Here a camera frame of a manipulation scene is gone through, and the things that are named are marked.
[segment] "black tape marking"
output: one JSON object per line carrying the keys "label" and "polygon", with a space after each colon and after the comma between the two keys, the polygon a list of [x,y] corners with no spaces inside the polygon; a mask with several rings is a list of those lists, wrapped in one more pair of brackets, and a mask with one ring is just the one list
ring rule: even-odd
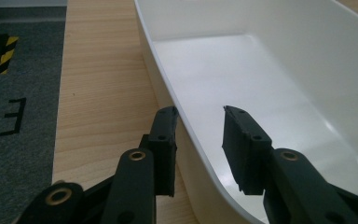
{"label": "black tape marking", "polygon": [[11,104],[20,103],[20,108],[19,108],[19,112],[17,112],[17,113],[5,114],[5,118],[17,118],[16,119],[16,124],[14,126],[14,130],[0,133],[0,136],[6,136],[6,135],[11,135],[13,133],[19,133],[20,132],[20,127],[21,127],[21,122],[22,122],[22,115],[24,114],[24,109],[25,109],[25,105],[27,103],[27,98],[21,98],[21,99],[18,99],[18,100],[9,100],[8,102],[11,103]]}

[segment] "white container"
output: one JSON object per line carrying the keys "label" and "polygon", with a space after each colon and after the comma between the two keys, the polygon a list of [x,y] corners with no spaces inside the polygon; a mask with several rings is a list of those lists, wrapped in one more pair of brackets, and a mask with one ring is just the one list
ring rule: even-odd
{"label": "white container", "polygon": [[200,223],[268,222],[238,191],[224,105],[248,111],[273,146],[305,154],[358,194],[358,16],[330,0],[135,0],[160,106],[175,104],[179,168]]}

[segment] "white tray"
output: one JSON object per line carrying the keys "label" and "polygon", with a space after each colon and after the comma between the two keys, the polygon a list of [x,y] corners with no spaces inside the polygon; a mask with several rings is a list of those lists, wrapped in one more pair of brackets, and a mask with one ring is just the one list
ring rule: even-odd
{"label": "white tray", "polygon": [[186,127],[177,162],[201,223],[268,222],[262,197],[243,195],[231,175],[224,105],[358,194],[357,15],[331,0],[135,4],[158,101],[175,104]]}

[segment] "light wood surface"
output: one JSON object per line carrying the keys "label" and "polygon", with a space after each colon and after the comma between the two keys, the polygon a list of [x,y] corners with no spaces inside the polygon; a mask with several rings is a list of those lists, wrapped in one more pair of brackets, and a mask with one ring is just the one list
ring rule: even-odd
{"label": "light wood surface", "polygon": [[[358,1],[342,2],[358,12]],[[132,0],[68,0],[53,182],[88,189],[113,175],[157,110]],[[179,170],[157,211],[158,223],[198,223]]]}

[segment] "gray carpet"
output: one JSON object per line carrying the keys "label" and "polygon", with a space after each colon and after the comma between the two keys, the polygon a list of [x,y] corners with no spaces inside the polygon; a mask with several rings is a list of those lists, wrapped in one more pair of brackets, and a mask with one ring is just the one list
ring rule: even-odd
{"label": "gray carpet", "polygon": [[16,118],[4,115],[20,104],[9,100],[26,98],[20,132],[0,136],[0,223],[11,223],[51,184],[64,21],[5,20],[0,34],[19,41],[7,74],[0,75],[0,133],[15,127]]}

